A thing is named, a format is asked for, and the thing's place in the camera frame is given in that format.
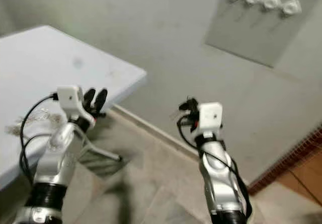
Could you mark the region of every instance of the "baseboard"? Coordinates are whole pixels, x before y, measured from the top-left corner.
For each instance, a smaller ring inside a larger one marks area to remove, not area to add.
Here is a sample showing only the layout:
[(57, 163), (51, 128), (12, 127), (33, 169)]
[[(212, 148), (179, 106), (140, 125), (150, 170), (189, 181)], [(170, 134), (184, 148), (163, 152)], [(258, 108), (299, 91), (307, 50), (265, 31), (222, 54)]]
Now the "baseboard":
[(126, 110), (125, 108), (123, 108), (119, 105), (114, 105), (111, 110), (122, 115), (123, 117), (125, 117), (129, 121), (133, 122), (138, 127), (143, 128), (144, 130), (146, 130), (150, 134), (160, 138), (161, 140), (163, 140), (164, 142), (169, 144), (171, 147), (175, 148), (177, 151), (184, 153), (185, 155), (191, 157), (194, 160), (199, 159), (198, 153), (196, 150), (191, 149), (185, 143), (172, 137), (171, 135), (167, 134), (166, 132), (162, 131), (161, 129), (152, 125), (151, 123), (145, 121), (144, 119), (140, 118), (139, 116), (133, 114), (132, 112)]

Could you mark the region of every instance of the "wooden floor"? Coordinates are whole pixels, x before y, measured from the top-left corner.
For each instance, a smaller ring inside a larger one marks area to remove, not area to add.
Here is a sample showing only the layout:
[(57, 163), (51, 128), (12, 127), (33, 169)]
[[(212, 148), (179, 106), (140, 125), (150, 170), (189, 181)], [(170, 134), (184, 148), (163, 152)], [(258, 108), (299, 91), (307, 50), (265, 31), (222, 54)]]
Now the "wooden floor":
[[(314, 157), (294, 168), (292, 172), (307, 186), (310, 192), (312, 192), (318, 200), (322, 202), (322, 150), (320, 150)], [(281, 176), (278, 181), (284, 186), (314, 201), (306, 189), (290, 172)]]

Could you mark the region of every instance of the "white table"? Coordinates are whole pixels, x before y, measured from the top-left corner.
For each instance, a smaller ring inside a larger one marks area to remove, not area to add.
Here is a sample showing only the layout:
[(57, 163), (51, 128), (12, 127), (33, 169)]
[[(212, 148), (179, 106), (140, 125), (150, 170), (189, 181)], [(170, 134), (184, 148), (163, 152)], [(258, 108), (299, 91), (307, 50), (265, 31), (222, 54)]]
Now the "white table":
[[(103, 110), (118, 103), (145, 82), (146, 72), (52, 27), (41, 26), (0, 39), (0, 189), (19, 173), (19, 137), (6, 132), (19, 116), (61, 85), (108, 89)], [(48, 100), (40, 108), (63, 114)], [(32, 123), (25, 135), (52, 132), (49, 121)], [(47, 139), (27, 148), (31, 164), (41, 156)]]

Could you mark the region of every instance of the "tiled floor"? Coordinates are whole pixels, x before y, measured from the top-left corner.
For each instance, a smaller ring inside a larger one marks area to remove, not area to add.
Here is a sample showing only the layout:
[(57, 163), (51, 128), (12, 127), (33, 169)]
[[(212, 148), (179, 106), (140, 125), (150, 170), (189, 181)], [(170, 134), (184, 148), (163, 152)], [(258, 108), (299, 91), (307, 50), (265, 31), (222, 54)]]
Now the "tiled floor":
[[(88, 135), (96, 146), (122, 154), (125, 164), (82, 157), (65, 198), (65, 224), (210, 223), (195, 160), (113, 111)], [(12, 222), (27, 192), (23, 178), (0, 192), (0, 224)], [(322, 213), (277, 183), (256, 196), (253, 206), (255, 224), (315, 224)]]

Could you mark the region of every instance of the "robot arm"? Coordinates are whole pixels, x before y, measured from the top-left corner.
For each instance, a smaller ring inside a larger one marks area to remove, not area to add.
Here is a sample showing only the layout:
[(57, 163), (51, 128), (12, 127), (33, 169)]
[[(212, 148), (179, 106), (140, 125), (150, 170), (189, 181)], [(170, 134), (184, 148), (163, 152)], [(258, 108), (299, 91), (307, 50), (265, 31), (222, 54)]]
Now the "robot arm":
[(37, 165), (32, 191), (25, 206), (18, 212), (15, 224), (62, 223), (63, 198), (77, 159), (88, 142), (85, 132), (94, 127), (96, 118), (101, 116), (107, 90), (103, 89), (98, 94), (93, 107), (94, 89), (90, 89), (84, 97), (79, 87), (61, 87), (57, 94), (68, 123), (48, 141)]
[[(252, 206), (246, 186), (238, 174), (237, 165), (220, 139), (222, 105), (198, 104), (195, 99), (188, 99), (179, 110), (188, 113), (180, 118), (177, 125), (184, 140), (199, 153), (199, 167), (205, 183), (205, 196), (212, 222), (245, 224), (252, 213)], [(196, 146), (184, 137), (182, 126), (191, 127)]]

